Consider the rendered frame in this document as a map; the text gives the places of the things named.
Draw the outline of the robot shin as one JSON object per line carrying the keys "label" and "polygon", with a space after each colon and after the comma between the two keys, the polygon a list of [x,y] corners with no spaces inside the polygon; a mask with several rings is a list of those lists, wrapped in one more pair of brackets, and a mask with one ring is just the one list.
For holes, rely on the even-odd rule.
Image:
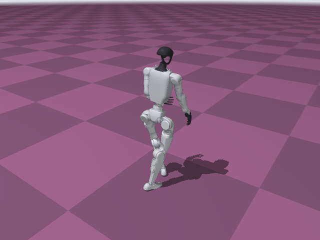
{"label": "robot shin", "polygon": [[[160,149],[160,146],[155,147],[153,139],[151,139],[151,143],[152,143],[152,146],[153,146],[153,150]],[[163,163],[162,167],[165,169],[164,163]],[[161,169],[162,169],[162,167],[161,167]]]}
{"label": "robot shin", "polygon": [[158,173],[160,172],[160,170],[163,166],[165,156],[164,156],[163,152],[159,152],[156,155],[156,159],[155,158],[152,159],[151,167],[150,167],[151,173],[150,173],[150,178],[149,178],[149,182],[148,182],[148,183],[150,183],[150,185],[154,185],[154,182],[158,176]]}

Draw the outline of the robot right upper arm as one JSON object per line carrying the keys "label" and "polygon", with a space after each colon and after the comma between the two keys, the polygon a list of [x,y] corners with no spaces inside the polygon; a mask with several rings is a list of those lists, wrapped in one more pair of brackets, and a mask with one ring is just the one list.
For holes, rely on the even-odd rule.
{"label": "robot right upper arm", "polygon": [[185,95],[183,94],[182,77],[176,73],[171,73],[169,77],[170,77],[171,83],[174,85],[176,99],[181,102],[182,95]]}

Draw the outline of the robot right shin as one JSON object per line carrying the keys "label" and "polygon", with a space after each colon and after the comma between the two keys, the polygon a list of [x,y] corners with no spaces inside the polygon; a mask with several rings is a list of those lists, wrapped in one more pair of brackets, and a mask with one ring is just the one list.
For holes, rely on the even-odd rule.
{"label": "robot right shin", "polygon": [[148,183],[150,183],[150,185],[154,185],[154,182],[158,176],[158,173],[160,172],[160,170],[163,166],[165,156],[164,156],[163,152],[159,152],[156,155],[156,159],[155,158],[152,159],[151,167],[150,167],[151,173],[150,173],[150,178],[149,178],[149,182],[148,182]]}

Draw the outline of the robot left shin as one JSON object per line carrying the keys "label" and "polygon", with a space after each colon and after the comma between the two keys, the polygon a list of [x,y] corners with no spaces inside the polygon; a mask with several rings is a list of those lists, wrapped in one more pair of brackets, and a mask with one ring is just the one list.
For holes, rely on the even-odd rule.
{"label": "robot left shin", "polygon": [[[151,139],[151,143],[152,143],[152,146],[153,146],[153,150],[160,149],[160,146],[155,147],[153,139]],[[165,169],[164,163],[163,163],[162,167]],[[161,169],[162,169],[162,167],[161,167]]]}

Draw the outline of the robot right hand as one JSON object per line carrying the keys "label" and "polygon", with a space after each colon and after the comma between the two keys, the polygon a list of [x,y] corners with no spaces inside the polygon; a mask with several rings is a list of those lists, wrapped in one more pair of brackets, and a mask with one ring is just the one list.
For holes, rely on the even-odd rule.
{"label": "robot right hand", "polygon": [[185,116],[187,117],[187,119],[188,119],[188,123],[187,123],[187,126],[188,125],[190,125],[191,124],[191,119],[192,119],[192,116],[191,116],[191,112],[190,112],[190,114],[188,114],[188,113],[185,113]]}

